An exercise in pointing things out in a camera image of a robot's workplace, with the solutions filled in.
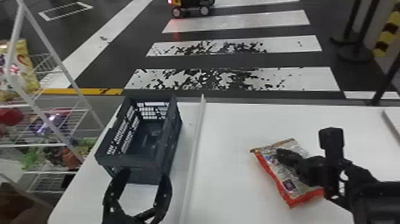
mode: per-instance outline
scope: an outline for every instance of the snack bag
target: snack bag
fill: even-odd
[[[8,42],[0,41],[0,101],[12,100],[18,97],[18,94],[13,91],[13,87],[4,76],[7,49]],[[25,39],[20,39],[16,43],[15,57],[10,67],[10,75],[28,94],[36,92],[40,88],[39,81],[33,72],[33,64],[29,58]]]
[[[266,147],[254,148],[250,150],[254,153],[264,170],[274,179],[280,195],[290,208],[306,203],[313,197],[323,197],[324,192],[321,187],[309,187],[300,182],[296,174],[292,173],[285,165],[280,164],[275,157],[276,150],[283,148],[292,150],[304,158],[308,157],[305,151],[294,139],[287,139],[276,142]]]

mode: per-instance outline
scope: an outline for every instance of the small robot vehicle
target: small robot vehicle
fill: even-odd
[[[215,0],[168,0],[170,5],[175,5],[172,9],[174,18],[182,18],[184,15],[189,15],[191,10],[198,10],[200,15],[207,16],[210,14],[211,6]]]

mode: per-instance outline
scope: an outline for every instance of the black pole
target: black pole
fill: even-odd
[[[338,45],[347,45],[347,44],[353,44],[357,41],[357,39],[355,38],[354,35],[352,35],[352,36],[350,36],[350,35],[352,34],[354,21],[358,14],[358,10],[360,8],[361,1],[362,0],[354,1],[353,7],[352,7],[351,13],[350,13],[350,18],[346,23],[345,30],[344,30],[343,34],[338,33],[338,34],[334,34],[331,36],[330,40],[333,43],[338,44]]]
[[[392,66],[390,67],[386,75],[386,79],[382,83],[382,86],[378,89],[374,98],[371,100],[371,105],[379,105],[379,102],[382,99],[383,94],[386,92],[389,85],[392,83],[399,69],[400,69],[400,52],[397,55],[395,62],[393,62]]]
[[[367,35],[368,28],[371,25],[372,19],[375,15],[376,8],[380,0],[372,0],[368,9],[365,20],[362,23],[360,33],[358,34],[357,42],[354,46],[344,46],[339,50],[339,56],[346,61],[365,63],[374,58],[371,50],[364,47],[364,39]]]

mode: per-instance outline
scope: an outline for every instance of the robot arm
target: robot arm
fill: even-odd
[[[102,224],[159,224],[167,214],[172,197],[172,184],[167,175],[162,175],[158,185],[157,194],[150,208],[135,216],[125,214],[118,200],[128,182],[131,174],[130,169],[125,168],[119,171],[112,179],[105,192],[103,199],[103,222]]]
[[[368,170],[346,160],[342,129],[322,129],[319,138],[326,157],[302,158],[293,151],[277,149],[278,161],[291,167],[301,182],[321,186],[324,198],[350,211],[355,224],[400,223],[400,182],[380,182]]]

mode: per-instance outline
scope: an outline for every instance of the white table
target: white table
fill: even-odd
[[[184,126],[171,171],[173,200],[163,224],[352,223],[350,213],[326,200],[288,209],[249,153],[253,147],[294,137],[310,154],[323,155],[317,132],[329,126],[344,128],[347,159],[382,181],[400,180],[399,142],[383,118],[384,108],[208,103],[197,154],[189,164],[198,107],[179,104]],[[91,154],[49,223],[101,223],[102,197],[110,180]],[[128,185],[120,201],[126,213],[150,208],[156,188]]]

